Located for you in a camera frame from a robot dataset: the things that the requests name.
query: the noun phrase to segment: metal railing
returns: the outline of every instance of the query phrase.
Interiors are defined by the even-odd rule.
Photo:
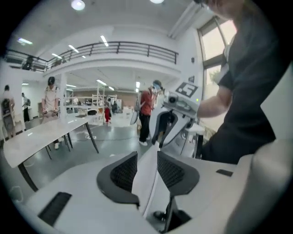
[[[47,61],[41,58],[8,49],[4,59],[8,63],[12,63],[11,67],[21,68],[32,71],[47,71],[60,64],[67,63],[74,59],[81,59],[92,55],[106,53],[128,53],[138,54],[147,57],[158,58],[174,64],[177,64],[178,53],[159,46],[137,43],[137,42],[108,42],[108,46],[104,43],[94,43],[76,48],[78,51],[68,50]]]

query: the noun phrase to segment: red object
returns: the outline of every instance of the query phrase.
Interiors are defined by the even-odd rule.
[[[105,118],[106,118],[106,122],[109,122],[109,120],[111,120],[109,107],[106,107],[105,109]]]
[[[141,107],[141,113],[144,115],[151,115],[152,109],[155,104],[156,97],[153,96],[152,91],[149,89],[143,91],[141,95],[141,104],[145,101],[146,103]]]

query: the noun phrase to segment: white shoe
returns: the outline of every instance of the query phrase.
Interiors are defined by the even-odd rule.
[[[59,149],[59,143],[55,143],[55,149]]]
[[[142,141],[138,141],[139,142],[139,144],[141,144],[141,145],[143,145],[143,146],[147,146],[147,142],[145,141],[145,142],[142,142]]]

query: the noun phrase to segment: white robot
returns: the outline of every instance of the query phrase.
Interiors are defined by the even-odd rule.
[[[270,212],[293,174],[292,77],[291,65],[261,106],[277,140],[243,156],[237,165],[164,152],[196,116],[198,90],[185,83],[153,111],[154,145],[138,163],[133,152],[78,165],[25,205],[16,205],[27,222],[45,234],[155,234],[148,217],[168,204],[165,233],[248,233]],[[271,105],[280,102],[273,114]],[[161,126],[163,115],[170,117],[166,129]],[[165,134],[157,142],[161,130]]]

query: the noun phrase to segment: gray floor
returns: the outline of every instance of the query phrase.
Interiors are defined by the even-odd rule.
[[[34,119],[26,123],[26,128],[30,129],[39,125],[39,120]],[[60,149],[54,150],[51,144],[50,160],[45,149],[39,151],[29,158],[24,165],[38,188],[46,186],[55,177],[62,174],[67,169],[109,157],[112,154],[130,153],[137,151],[139,158],[148,150],[149,146],[144,147],[138,143],[138,135],[135,128],[108,127],[108,126],[90,126],[93,136],[96,136],[96,144],[99,154],[91,140],[86,139],[86,128],[80,127],[71,132],[73,149],[69,152],[64,142],[60,143]],[[23,179],[18,168],[11,168],[3,156],[3,150],[0,151],[0,177],[6,186],[10,196],[14,199],[25,202],[32,194],[32,189]]]

